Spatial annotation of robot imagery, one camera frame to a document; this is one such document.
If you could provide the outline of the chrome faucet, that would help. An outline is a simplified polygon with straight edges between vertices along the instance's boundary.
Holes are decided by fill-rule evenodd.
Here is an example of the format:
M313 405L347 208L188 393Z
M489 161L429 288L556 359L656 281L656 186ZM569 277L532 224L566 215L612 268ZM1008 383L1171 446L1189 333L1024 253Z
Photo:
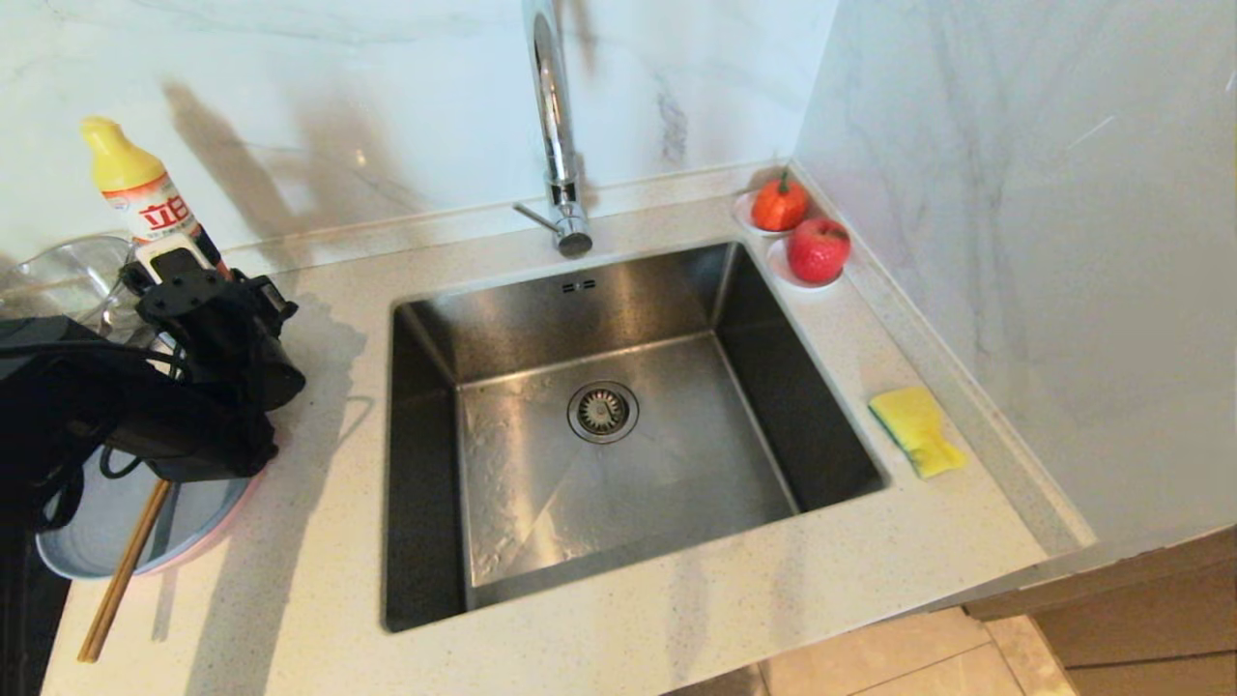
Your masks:
M557 252L575 260L593 250L593 237L579 192L581 164L574 142L562 31L553 0L521 0L521 6L546 155L549 215L543 216L522 203L513 203L511 208L549 230Z

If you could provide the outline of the orange dish soap bottle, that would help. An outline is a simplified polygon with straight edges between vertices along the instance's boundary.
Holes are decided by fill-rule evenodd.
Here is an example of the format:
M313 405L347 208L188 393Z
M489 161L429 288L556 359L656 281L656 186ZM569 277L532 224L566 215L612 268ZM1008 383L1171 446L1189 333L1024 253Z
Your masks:
M90 176L106 204L121 218L134 244L145 246L173 232L193 239L209 265L233 278L216 244L177 189L165 163L129 141L118 122L104 116L80 120L90 150Z

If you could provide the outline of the clear glass bowl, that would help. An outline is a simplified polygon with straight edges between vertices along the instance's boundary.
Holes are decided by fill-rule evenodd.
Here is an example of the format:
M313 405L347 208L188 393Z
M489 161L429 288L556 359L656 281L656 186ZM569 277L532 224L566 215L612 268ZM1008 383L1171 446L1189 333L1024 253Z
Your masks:
M110 342L135 342L148 328L120 281L132 260L131 244L110 235L46 250L0 274L0 320L63 314Z

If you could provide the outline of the small white dish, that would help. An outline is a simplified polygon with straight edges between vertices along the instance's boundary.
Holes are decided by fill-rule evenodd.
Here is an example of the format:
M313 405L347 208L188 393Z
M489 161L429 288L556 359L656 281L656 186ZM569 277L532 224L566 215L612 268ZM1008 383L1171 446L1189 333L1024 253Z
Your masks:
M769 244L768 251L764 252L764 265L773 276L782 283L782 286L789 287L790 291L800 292L800 294L818 294L819 292L829 289L829 287L835 286L840 281L845 269L840 269L830 281L824 283L808 283L807 281L793 274L790 271L790 257L788 256L788 242L785 239Z
M790 234L788 230L767 230L760 227L755 224L755 218L752 218L752 211L755 211L756 202L760 202L760 190L751 190L740 194L734 199L734 206L731 206L731 218L734 221L742 226L747 232L752 232L761 239L783 239Z

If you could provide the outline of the pink plate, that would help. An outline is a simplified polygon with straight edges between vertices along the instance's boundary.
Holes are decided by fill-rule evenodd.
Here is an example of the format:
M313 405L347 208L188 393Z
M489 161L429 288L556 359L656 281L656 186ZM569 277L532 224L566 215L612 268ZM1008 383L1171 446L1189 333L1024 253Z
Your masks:
M181 565L184 565L186 562L197 560L205 553L212 551L214 546L220 545L221 541L224 541L228 538L229 533L231 532L231 525L235 524L235 520L239 518L239 516L242 516L242 511L247 506L247 502L252 499L256 490L259 490L260 486L263 485L263 478L266 478L266 476L267 473L263 472L251 478L247 482L247 486L244 490L242 494L240 494L235 504L230 507L226 514L221 516L219 523L216 523L216 525L213 525L212 529L207 532L203 537L198 538L198 540L194 541L193 545L186 546L186 550L169 556L158 565L151 565L151 567L143 569L143 571L137 572L137 576L143 576L143 574L161 574L165 571L169 571L169 569L178 567Z

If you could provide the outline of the light blue plate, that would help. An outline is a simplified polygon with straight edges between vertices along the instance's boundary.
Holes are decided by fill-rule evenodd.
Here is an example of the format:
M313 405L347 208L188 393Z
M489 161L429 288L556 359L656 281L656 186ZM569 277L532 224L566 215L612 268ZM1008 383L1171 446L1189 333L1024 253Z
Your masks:
M84 464L83 475L84 490L71 524L36 534L36 546L45 565L62 577L106 580L127 551L158 477L142 464L124 478L105 478L98 452ZM250 485L250 478L173 485L135 565L135 576L160 572L208 546L221 534L221 525Z

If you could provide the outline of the stainless steel sink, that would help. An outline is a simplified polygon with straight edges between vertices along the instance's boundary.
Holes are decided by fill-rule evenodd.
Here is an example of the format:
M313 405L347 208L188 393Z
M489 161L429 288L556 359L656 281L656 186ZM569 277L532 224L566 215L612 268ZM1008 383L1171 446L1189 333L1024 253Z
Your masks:
M883 488L741 244L400 304L383 626L409 630ZM618 382L618 443L568 402Z

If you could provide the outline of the metal drain strainer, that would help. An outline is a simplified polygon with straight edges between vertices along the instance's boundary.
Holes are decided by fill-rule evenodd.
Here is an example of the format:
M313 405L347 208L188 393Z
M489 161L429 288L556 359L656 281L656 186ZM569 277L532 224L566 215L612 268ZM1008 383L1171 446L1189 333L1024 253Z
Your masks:
M575 391L568 402L570 430L585 443L609 445L633 431L640 402L618 382L591 382Z

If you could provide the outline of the orange toy pumpkin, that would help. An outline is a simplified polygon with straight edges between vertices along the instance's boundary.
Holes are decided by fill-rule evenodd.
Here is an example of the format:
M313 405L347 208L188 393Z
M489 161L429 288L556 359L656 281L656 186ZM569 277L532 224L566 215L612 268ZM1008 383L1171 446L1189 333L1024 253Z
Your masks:
M761 185L750 216L752 224L763 232L790 232L808 216L810 198L790 171L782 171L776 180Z

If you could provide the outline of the yellow green sponge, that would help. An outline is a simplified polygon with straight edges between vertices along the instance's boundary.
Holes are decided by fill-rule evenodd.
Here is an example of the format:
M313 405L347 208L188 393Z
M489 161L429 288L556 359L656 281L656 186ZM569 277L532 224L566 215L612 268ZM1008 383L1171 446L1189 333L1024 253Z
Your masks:
M944 431L944 410L925 387L886 391L870 399L871 414L909 459L919 478L962 470L966 457Z

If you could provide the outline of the wooden cabinet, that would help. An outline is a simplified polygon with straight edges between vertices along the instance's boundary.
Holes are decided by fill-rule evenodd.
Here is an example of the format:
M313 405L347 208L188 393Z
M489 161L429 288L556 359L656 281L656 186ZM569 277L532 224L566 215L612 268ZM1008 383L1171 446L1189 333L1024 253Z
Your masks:
M1077 696L1237 696L1237 525L964 611L1030 621Z

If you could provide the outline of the red toy apple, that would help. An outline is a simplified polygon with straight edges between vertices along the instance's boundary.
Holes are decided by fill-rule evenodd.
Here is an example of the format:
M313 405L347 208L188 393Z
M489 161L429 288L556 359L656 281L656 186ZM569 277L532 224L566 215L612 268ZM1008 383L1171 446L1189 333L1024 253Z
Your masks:
M849 230L831 218L808 218L787 239L792 277L808 286L826 286L840 274L851 253Z

